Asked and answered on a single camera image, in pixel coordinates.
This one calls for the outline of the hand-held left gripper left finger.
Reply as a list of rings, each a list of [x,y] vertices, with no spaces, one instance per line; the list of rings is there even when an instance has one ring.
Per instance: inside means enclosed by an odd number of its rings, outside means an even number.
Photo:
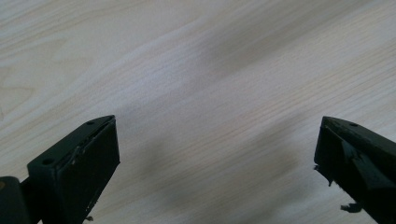
[[[82,224],[119,164],[113,115],[83,123],[29,162],[43,224]]]

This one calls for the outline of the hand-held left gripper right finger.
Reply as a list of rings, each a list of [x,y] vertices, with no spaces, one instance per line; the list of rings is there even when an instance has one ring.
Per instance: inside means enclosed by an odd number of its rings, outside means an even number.
[[[353,202],[340,208],[365,211],[378,224],[396,224],[396,143],[351,121],[324,117],[315,170]]]

